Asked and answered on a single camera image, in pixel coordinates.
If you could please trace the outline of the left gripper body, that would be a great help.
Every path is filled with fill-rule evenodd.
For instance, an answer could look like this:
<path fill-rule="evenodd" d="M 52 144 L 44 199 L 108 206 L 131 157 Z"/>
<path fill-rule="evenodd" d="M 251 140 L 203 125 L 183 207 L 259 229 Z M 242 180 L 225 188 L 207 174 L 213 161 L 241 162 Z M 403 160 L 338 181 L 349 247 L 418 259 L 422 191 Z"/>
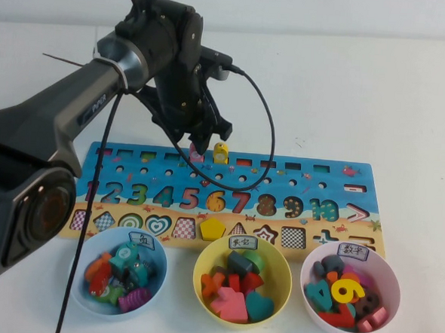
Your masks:
<path fill-rule="evenodd" d="M 139 99 L 151 113 L 152 122 L 166 129 L 176 141 L 187 133 L 217 134 L 226 141 L 232 124 L 220 115 L 207 79 L 200 65 L 187 72 L 174 63 L 155 76 L 154 87 L 141 89 Z"/>

